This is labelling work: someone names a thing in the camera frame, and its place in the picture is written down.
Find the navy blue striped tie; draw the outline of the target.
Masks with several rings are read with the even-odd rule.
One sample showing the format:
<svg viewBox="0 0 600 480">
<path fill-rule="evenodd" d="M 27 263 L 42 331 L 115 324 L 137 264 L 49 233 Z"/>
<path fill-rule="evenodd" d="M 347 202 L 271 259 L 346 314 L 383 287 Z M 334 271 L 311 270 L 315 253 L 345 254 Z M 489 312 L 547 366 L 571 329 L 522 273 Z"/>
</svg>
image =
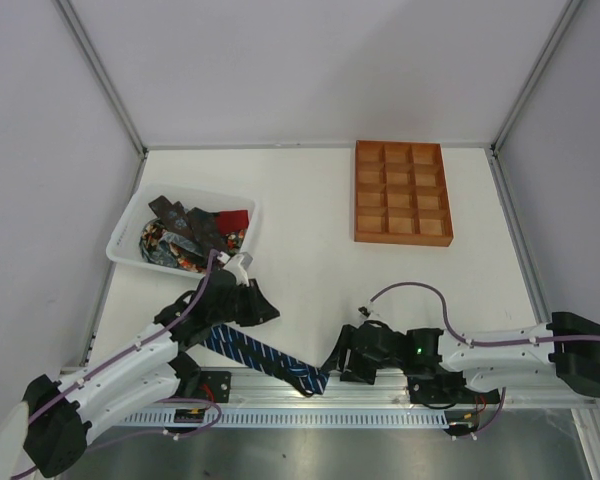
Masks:
<svg viewBox="0 0 600 480">
<path fill-rule="evenodd" d="M 323 395 L 329 374 L 227 325 L 211 329 L 202 345 L 252 370 L 281 380 L 301 396 Z"/>
</svg>

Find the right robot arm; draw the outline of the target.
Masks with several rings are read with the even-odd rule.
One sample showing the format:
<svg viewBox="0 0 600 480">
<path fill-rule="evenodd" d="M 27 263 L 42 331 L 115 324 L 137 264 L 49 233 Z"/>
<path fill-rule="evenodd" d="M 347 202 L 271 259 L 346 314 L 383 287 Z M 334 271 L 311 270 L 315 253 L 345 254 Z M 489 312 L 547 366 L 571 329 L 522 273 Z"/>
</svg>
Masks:
<svg viewBox="0 0 600 480">
<path fill-rule="evenodd" d="M 528 328 L 453 335 L 440 328 L 401 333 L 367 320 L 342 328 L 321 367 L 369 385 L 381 369 L 401 371 L 410 401 L 428 406 L 468 404 L 479 396 L 495 404 L 509 387 L 565 385 L 600 398 L 600 325 L 555 312 L 550 322 Z"/>
</svg>

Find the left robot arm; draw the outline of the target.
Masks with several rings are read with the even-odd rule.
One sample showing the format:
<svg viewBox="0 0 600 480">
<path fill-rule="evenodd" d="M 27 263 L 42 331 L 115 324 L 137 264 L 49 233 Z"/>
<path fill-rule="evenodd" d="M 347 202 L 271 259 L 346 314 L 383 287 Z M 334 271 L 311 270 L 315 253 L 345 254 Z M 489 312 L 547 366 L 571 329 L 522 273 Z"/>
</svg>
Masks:
<svg viewBox="0 0 600 480">
<path fill-rule="evenodd" d="M 241 282 L 225 270 L 207 275 L 108 359 L 57 380 L 32 380 L 23 396 L 29 408 L 26 454 L 44 477 L 63 473 L 131 413 L 191 396 L 200 367 L 187 352 L 209 339 L 214 327 L 254 327 L 279 315 L 256 280 Z"/>
</svg>

